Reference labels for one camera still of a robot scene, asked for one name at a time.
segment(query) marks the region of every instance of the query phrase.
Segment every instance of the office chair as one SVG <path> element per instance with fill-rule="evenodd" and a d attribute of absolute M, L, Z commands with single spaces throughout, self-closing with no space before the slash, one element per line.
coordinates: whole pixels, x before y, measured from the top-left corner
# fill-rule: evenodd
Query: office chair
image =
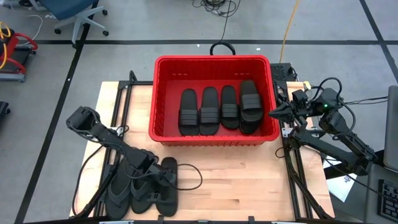
<path fill-rule="evenodd" d="M 398 200 L 398 86 L 390 86 L 387 103 L 387 124 L 384 150 L 377 152 L 382 166 L 374 164 L 368 187 Z M 384 200 L 374 192 L 366 192 L 365 223 L 398 223 L 398 203 Z"/>
<path fill-rule="evenodd" d="M 104 30 L 103 34 L 105 36 L 109 35 L 109 32 L 105 29 L 105 26 L 102 26 L 101 24 L 88 18 L 90 15 L 100 11 L 102 11 L 105 16 L 108 15 L 107 10 L 105 10 L 103 6 L 85 10 L 96 1 L 98 0 L 40 0 L 42 5 L 46 7 L 58 20 L 61 21 L 55 25 L 56 34 L 61 34 L 61 30 L 59 29 L 60 27 L 71 23 L 75 24 L 73 26 L 72 35 L 74 47 L 76 47 L 75 44 L 77 34 L 79 33 L 79 29 L 82 24 L 88 23 L 90 25 L 98 26 Z"/>

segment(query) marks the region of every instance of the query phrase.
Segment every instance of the chair base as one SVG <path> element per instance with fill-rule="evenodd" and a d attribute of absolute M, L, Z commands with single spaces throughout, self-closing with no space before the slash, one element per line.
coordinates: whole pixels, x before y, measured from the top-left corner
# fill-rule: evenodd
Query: chair base
<path fill-rule="evenodd" d="M 104 32 L 106 31 L 105 26 L 102 26 L 101 24 L 94 22 L 93 20 L 89 19 L 88 17 L 100 12 L 100 11 L 104 11 L 104 6 L 100 6 L 100 7 L 96 7 L 94 9 L 89 9 L 89 10 L 85 10 L 82 12 L 79 12 L 78 14 L 76 14 L 75 16 L 68 18 L 68 19 L 64 19 L 61 22 L 59 22 L 58 24 L 55 25 L 55 30 L 56 33 L 60 34 L 59 28 L 63 27 L 65 25 L 68 24 L 72 24 L 73 25 L 73 34 L 72 34 L 72 43 L 76 43 L 76 39 L 77 39 L 77 34 L 79 33 L 80 27 L 82 24 L 90 24 L 93 26 L 97 26 L 100 27 L 104 30 Z"/>

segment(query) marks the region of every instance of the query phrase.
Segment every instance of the gray floor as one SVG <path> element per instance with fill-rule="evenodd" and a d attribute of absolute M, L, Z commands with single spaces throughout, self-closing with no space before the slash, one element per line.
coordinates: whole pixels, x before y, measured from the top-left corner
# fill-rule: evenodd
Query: gray floor
<path fill-rule="evenodd" d="M 386 40 L 398 40 L 395 0 L 367 0 L 369 9 Z M 204 8 L 194 8 L 191 1 L 101 0 L 108 16 L 94 20 L 109 30 L 105 37 L 92 27 L 88 40 L 173 40 L 219 39 L 224 18 Z M 289 20 L 294 1 L 243 1 L 230 17 L 225 39 L 280 40 Z M 0 7 L 0 21 L 18 32 L 33 36 L 44 18 L 38 40 L 68 40 L 72 27 L 61 35 L 53 33 L 55 19 L 48 12 L 15 11 Z M 359 1 L 302 1 L 289 32 L 295 40 L 376 40 Z M 265 55 L 277 63 L 280 45 L 234 45 L 238 54 Z M 118 81 L 134 70 L 139 80 L 152 80 L 154 61 L 161 55 L 207 55 L 209 45 L 85 45 L 63 106 L 49 153 L 29 206 L 25 222 L 67 218 L 73 189 L 81 166 L 85 141 L 68 131 L 66 118 L 80 105 L 96 104 L 101 82 Z M 398 58 L 398 46 L 388 46 Z M 216 54 L 229 54 L 217 47 Z M 39 45 L 31 58 L 25 83 L 0 82 L 0 100 L 10 103 L 12 113 L 0 131 L 0 217 L 13 223 L 21 205 L 37 156 L 58 101 L 75 49 L 70 45 Z M 284 61 L 295 67 L 300 80 L 316 85 L 326 77 L 343 82 L 342 95 L 347 101 L 387 95 L 389 85 L 397 81 L 378 45 L 287 45 Z M 375 150 L 384 147 L 386 104 L 352 106 L 357 117 L 355 131 Z M 348 112 L 342 111 L 350 122 Z M 333 198 L 336 215 L 363 219 L 365 190 L 354 185 L 347 201 Z"/>

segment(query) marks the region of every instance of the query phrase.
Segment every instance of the red plastic basket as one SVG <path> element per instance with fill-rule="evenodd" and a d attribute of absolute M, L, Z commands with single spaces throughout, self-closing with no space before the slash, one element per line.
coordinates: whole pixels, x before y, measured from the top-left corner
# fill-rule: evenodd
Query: red plastic basket
<path fill-rule="evenodd" d="M 240 83 L 247 79 L 256 83 L 264 107 L 264 118 L 255 133 L 245 135 L 239 129 L 229 130 L 220 124 L 214 136 L 180 134 L 178 111 L 182 91 L 196 91 L 199 109 L 204 88 L 215 87 L 220 102 L 222 88 L 232 85 L 239 102 Z M 262 55 L 162 56 L 155 63 L 149 136 L 166 146 L 254 146 L 278 137 L 279 124 L 268 116 L 275 108 L 271 68 Z"/>

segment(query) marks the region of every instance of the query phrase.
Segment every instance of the yellow cable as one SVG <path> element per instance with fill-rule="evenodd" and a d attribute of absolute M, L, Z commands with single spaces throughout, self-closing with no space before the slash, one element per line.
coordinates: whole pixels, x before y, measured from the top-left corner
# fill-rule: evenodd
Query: yellow cable
<path fill-rule="evenodd" d="M 293 8 L 292 15 L 290 16 L 289 23 L 287 24 L 287 28 L 286 28 L 285 36 L 284 36 L 284 41 L 282 43 L 282 49 L 280 50 L 279 63 L 282 62 L 282 57 L 284 56 L 286 36 L 287 36 L 287 33 L 289 32 L 290 25 L 292 25 L 293 17 L 294 17 L 294 14 L 296 13 L 297 6 L 299 6 L 299 2 L 300 2 L 300 0 L 296 0 L 296 5 Z"/>
<path fill-rule="evenodd" d="M 1 29 L 2 23 L 3 22 L 0 22 L 0 39 L 4 40 L 6 37 L 11 37 L 11 31 L 10 31 L 10 28 L 6 24 L 4 24 L 4 26 L 7 29 L 8 34 L 6 35 L 5 33 L 3 33 L 2 29 Z M 7 61 L 7 45 L 6 45 L 6 43 L 3 43 L 2 46 L 4 48 L 4 59 L 0 65 L 0 69 L 2 69 L 6 65 L 6 61 Z"/>

